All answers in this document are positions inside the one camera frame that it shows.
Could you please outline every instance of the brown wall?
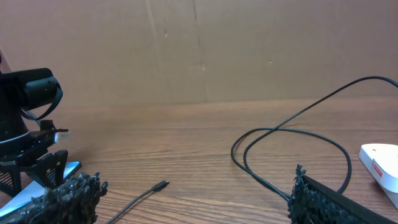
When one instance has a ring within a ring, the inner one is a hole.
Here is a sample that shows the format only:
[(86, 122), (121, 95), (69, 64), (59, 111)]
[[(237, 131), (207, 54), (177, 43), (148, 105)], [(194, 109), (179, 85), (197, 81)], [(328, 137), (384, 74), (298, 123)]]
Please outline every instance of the brown wall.
[(62, 106), (318, 98), (398, 79), (398, 1), (1, 0), (0, 45), (50, 68)]

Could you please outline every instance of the table surface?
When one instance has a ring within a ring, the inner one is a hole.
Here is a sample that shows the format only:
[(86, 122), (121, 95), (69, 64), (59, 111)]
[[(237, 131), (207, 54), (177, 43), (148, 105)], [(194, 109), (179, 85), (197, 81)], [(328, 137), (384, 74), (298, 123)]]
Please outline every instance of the table surface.
[[(64, 108), (50, 118), (69, 128), (69, 150), (80, 172), (101, 172), (108, 194), (97, 206), (104, 223), (161, 180), (170, 184), (130, 209), (118, 223), (290, 223), (287, 203), (238, 168), (229, 155), (252, 128), (275, 126), (314, 100), (272, 100), (133, 108)], [(398, 144), (398, 97), (333, 98), (287, 124), (329, 137), (349, 152), (352, 178), (344, 195), (398, 222), (398, 210), (358, 159), (362, 144)], [(236, 155), (242, 161), (244, 146)], [(344, 155), (320, 139), (276, 132), (248, 154), (252, 170), (291, 192), (295, 168), (338, 189), (347, 173)], [(26, 176), (24, 185), (29, 183)], [(9, 200), (0, 195), (1, 203)]]

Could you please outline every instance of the white power adapter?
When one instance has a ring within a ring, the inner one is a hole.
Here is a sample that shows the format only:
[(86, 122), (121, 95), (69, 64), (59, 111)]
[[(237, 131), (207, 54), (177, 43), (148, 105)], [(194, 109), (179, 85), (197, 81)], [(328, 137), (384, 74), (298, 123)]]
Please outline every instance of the white power adapter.
[(359, 159), (398, 209), (398, 146), (365, 144)]

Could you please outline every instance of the cable end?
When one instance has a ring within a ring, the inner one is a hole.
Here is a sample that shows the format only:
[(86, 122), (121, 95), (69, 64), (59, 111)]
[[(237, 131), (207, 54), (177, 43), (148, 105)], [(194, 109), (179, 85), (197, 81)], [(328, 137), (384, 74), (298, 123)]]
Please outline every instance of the cable end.
[(165, 188), (169, 183), (170, 183), (170, 181), (168, 181), (168, 180), (162, 180), (161, 182), (159, 182), (158, 184), (153, 186), (152, 190), (153, 191), (160, 191), (163, 188)]

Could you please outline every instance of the red label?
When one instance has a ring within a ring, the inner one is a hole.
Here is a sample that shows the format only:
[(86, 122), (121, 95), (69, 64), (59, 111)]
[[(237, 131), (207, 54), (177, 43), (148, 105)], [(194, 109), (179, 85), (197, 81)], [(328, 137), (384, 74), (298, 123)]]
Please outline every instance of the red label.
[(377, 174), (379, 174), (380, 177), (383, 176), (383, 172), (381, 172), (380, 168), (378, 168), (375, 163), (373, 163), (373, 169), (376, 171)]

